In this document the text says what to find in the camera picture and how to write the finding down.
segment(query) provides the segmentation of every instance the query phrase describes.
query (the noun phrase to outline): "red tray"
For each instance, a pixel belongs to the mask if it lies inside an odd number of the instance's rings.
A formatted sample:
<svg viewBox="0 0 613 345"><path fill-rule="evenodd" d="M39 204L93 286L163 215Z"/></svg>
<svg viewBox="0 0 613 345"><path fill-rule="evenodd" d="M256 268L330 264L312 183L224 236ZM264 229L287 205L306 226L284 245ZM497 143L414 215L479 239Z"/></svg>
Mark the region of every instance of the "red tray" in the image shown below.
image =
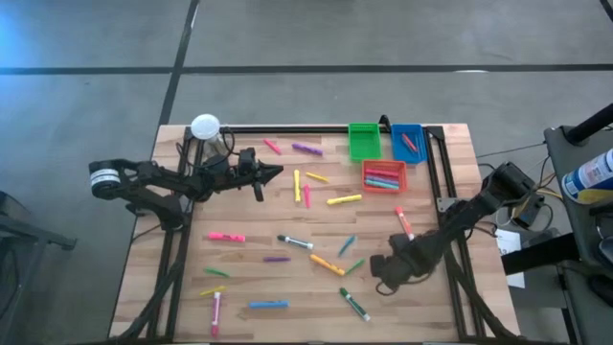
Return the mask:
<svg viewBox="0 0 613 345"><path fill-rule="evenodd" d="M398 181L399 188L397 190L379 188L375 186L367 185L366 170L375 169L378 171L384 171L389 173L397 173L397 177L381 176L382 178L395 179ZM409 187L409 183L406 179L406 164L404 162L395 160L363 160L362 161L362 189L365 192L385 193L385 194L397 194L406 192Z"/></svg>

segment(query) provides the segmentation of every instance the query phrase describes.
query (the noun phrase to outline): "marker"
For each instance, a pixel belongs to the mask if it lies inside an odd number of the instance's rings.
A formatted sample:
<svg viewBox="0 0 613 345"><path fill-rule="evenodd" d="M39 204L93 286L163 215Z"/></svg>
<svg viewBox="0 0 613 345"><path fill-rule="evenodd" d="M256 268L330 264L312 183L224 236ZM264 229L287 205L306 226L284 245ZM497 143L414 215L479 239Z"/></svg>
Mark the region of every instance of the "marker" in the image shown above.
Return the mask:
<svg viewBox="0 0 613 345"><path fill-rule="evenodd" d="M387 172L387 171L381 171L377 169L366 169L364 170L364 173L371 173L371 174L376 174L376 175L381 175L381 176L390 176L390 177L396 177L396 178L398 178L399 176L398 172Z"/></svg>
<svg viewBox="0 0 613 345"><path fill-rule="evenodd" d="M348 269L347 272L345 272L345 275L349 275L350 273L352 273L352 271L354 271L356 268L362 266L364 264L364 259L360 259L357 263L355 263L352 268Z"/></svg>
<svg viewBox="0 0 613 345"><path fill-rule="evenodd" d="M349 237L346 241L345 244L343 244L343 247L341 248L341 251L338 252L338 257L340 258L341 255L343 255L343 253L345 252L345 250L347 250L347 247L349 247L353 241L355 241L355 235Z"/></svg>
<svg viewBox="0 0 613 345"><path fill-rule="evenodd" d="M212 288L210 290L206 290L206 291L200 292L200 296L206 296L206 295L209 295L211 293L222 292L222 291L225 291L225 290L226 290L225 286L219 286L219 287L216 287L216 288Z"/></svg>
<svg viewBox="0 0 613 345"><path fill-rule="evenodd" d="M345 290L344 287L341 287L339 290L341 292L341 295L347 300L347 302L352 305L353 310L357 312L364 319L364 321L369 321L371 319L371 316L369 316L369 314L367 314L366 311L363 310L362 307L360 307L360 305L358 305L357 302L353 300L352 296Z"/></svg>
<svg viewBox="0 0 613 345"><path fill-rule="evenodd" d="M209 233L209 240L245 242L245 237L242 235L226 235L222 233Z"/></svg>
<svg viewBox="0 0 613 345"><path fill-rule="evenodd" d="M327 269L331 270L332 272L334 272L334 273L338 274L338 275L339 275L339 276L341 276L341 277L345 275L345 271L344 271L343 269L338 268L337 266L335 266L335 265L333 265L333 264L331 264L331 263L327 262L326 260L324 260L324 259L322 259L322 258L318 257L318 256L317 256L317 255L315 255L315 254L311 254L311 255L310 255L310 259L311 259L312 261L314 261L315 263L317 263L317 264L319 264L319 265L322 265L323 267L325 267L325 268L327 268Z"/></svg>
<svg viewBox="0 0 613 345"><path fill-rule="evenodd" d="M366 179L370 179L372 181L376 181L376 182L383 182L383 183L387 183L387 184L391 184L391 185L398 185L398 181L397 180L393 180L390 178L382 178L382 177L378 177L375 175L366 175Z"/></svg>
<svg viewBox="0 0 613 345"><path fill-rule="evenodd" d="M308 147L306 145L302 145L302 144L298 144L298 143L292 144L291 147L296 149L296 150L303 150L304 152L308 152L308 153L313 153L313 154L317 154L317 155L324 155L324 152L322 150L320 150L320 149L311 148L311 147Z"/></svg>
<svg viewBox="0 0 613 345"><path fill-rule="evenodd" d="M279 147L277 147L275 144L273 144L270 140L264 139L264 143L266 145L268 145L268 147L270 147L272 150L277 152L277 154L281 154L281 149L279 149Z"/></svg>
<svg viewBox="0 0 613 345"><path fill-rule="evenodd" d="M277 236L277 240L283 241L289 244L298 245L299 247L303 247L305 249L313 249L313 243L309 243L306 241L298 241L296 239L292 239L289 236L279 235Z"/></svg>
<svg viewBox="0 0 613 345"><path fill-rule="evenodd" d="M222 272L222 271L220 271L218 269L214 269L212 267L206 267L206 268L204 268L204 271L207 272L207 273L220 275L220 276L226 277L226 278L230 277L230 275L228 273Z"/></svg>
<svg viewBox="0 0 613 345"><path fill-rule="evenodd" d="M310 187L305 185L303 189L305 190L305 205L307 208L310 208Z"/></svg>
<svg viewBox="0 0 613 345"><path fill-rule="evenodd" d="M296 195L296 202L300 202L300 172L294 171L294 194Z"/></svg>
<svg viewBox="0 0 613 345"><path fill-rule="evenodd" d="M406 144L406 146L408 146L409 149L411 149L413 152L417 153L418 148L415 147L415 144L413 144L411 139L409 139L409 137L405 133L402 133L402 139L404 139L404 144Z"/></svg>
<svg viewBox="0 0 613 345"><path fill-rule="evenodd" d="M379 187L379 188L385 188L385 189L393 189L393 190L399 190L400 187L398 185L393 185L393 184L389 184L389 183L383 183L383 182L378 182L378 181L372 181L370 178L367 178L364 183L366 183L369 186L375 186L375 187Z"/></svg>
<svg viewBox="0 0 613 345"><path fill-rule="evenodd" d="M251 309L275 309L275 308L287 308L289 307L289 301L258 301L249 302L249 308Z"/></svg>
<svg viewBox="0 0 613 345"><path fill-rule="evenodd" d="M213 307L213 321L211 321L211 335L217 338L219 335L219 307L221 305L221 292L216 292L214 297L215 306Z"/></svg>
<svg viewBox="0 0 613 345"><path fill-rule="evenodd" d="M362 195L350 195L350 196L343 196L343 197L328 199L328 201L326 202L328 203L328 205L336 205L336 204L343 203L343 202L359 201L361 199L362 199Z"/></svg>
<svg viewBox="0 0 613 345"><path fill-rule="evenodd" d="M320 176L318 174L312 173L312 172L305 172L305 175L308 176L308 177L312 177L314 179L318 179L318 180L320 180L322 182L326 182L326 183L329 182L329 180L327 178L325 178L323 176Z"/></svg>
<svg viewBox="0 0 613 345"><path fill-rule="evenodd" d="M402 212L402 207L398 206L396 208L396 214L398 215L398 218L400 219L400 223L402 224L402 228L404 229L406 236L408 236L409 240L412 241L415 238L415 235L413 235L413 231L411 230L411 224L409 224L409 222L406 221L406 217L404 216L404 213Z"/></svg>
<svg viewBox="0 0 613 345"><path fill-rule="evenodd" d="M291 258L287 258L287 257L264 257L265 263L280 263L280 262L286 262L290 260Z"/></svg>

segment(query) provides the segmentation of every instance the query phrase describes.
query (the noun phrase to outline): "green marker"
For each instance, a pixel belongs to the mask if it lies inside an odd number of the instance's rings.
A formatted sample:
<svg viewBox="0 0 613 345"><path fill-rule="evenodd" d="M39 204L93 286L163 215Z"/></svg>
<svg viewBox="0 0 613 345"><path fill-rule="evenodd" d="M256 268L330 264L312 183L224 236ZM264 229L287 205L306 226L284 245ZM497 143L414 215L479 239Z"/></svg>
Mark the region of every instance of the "green marker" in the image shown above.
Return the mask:
<svg viewBox="0 0 613 345"><path fill-rule="evenodd" d="M352 296L345 290L344 287L340 288L341 291L341 295L343 295L343 297L345 297L345 299L347 300L347 302L349 302L349 304L352 305L353 310L355 312L357 312L360 316L362 316L362 318L364 319L364 321L369 321L371 319L371 316L369 316L369 314L367 314L362 307L360 307L357 302L355 302L352 298Z"/></svg>
<svg viewBox="0 0 613 345"><path fill-rule="evenodd" d="M357 263L355 263L352 268L348 269L347 272L345 272L345 275L348 275L350 273L352 273L352 271L360 266L362 266L364 264L364 259L360 259Z"/></svg>
<svg viewBox="0 0 613 345"><path fill-rule="evenodd" d="M228 273L222 272L222 271L220 271L218 269L206 267L206 268L204 268L204 271L207 272L207 273L216 274L216 275L220 275L222 277L230 278L230 275Z"/></svg>

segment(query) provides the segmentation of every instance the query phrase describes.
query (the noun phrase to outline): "white paper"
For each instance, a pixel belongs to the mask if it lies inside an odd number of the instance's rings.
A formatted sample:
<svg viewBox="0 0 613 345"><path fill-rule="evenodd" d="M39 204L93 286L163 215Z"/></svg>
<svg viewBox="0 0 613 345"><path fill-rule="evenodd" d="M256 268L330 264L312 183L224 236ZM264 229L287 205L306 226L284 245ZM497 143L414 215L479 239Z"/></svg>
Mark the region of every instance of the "white paper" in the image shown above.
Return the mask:
<svg viewBox="0 0 613 345"><path fill-rule="evenodd" d="M496 241L498 242L498 250L500 251L500 255L521 250L521 238L518 233L497 229ZM520 272L507 276L507 284L509 284L510 287L526 288L524 273Z"/></svg>

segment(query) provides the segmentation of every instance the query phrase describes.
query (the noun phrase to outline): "blue bin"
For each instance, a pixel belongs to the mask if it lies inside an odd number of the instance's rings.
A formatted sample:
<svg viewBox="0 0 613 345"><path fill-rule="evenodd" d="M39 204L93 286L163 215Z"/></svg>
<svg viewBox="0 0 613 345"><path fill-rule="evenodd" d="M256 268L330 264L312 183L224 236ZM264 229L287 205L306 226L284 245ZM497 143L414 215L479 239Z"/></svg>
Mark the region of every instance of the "blue bin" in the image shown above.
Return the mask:
<svg viewBox="0 0 613 345"><path fill-rule="evenodd" d="M412 149L409 149L409 147L404 144L402 133L405 133L413 144L415 144L418 148L417 152L413 152ZM428 159L421 125L392 125L392 152L394 153L394 159L406 162L407 164L418 164Z"/></svg>

